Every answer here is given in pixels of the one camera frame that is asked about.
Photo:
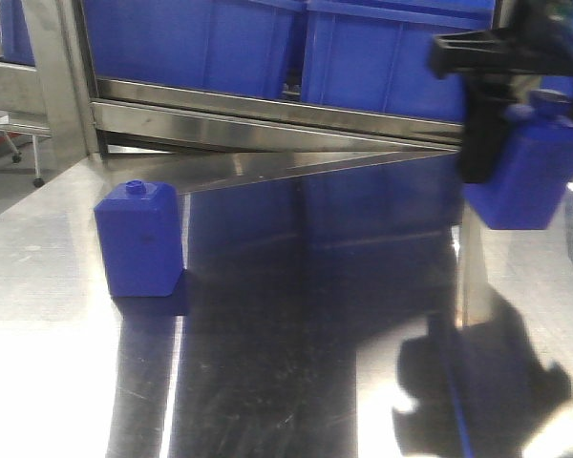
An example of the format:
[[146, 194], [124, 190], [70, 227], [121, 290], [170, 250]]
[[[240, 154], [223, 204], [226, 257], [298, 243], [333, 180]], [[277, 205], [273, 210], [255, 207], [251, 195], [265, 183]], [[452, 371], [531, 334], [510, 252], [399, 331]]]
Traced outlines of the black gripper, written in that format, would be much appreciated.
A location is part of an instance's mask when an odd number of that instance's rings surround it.
[[504, 113], [516, 97], [507, 74], [573, 76], [573, 1], [516, 1], [501, 27], [436, 35], [427, 65], [438, 78], [467, 74], [456, 163], [464, 183], [486, 182], [511, 132]]

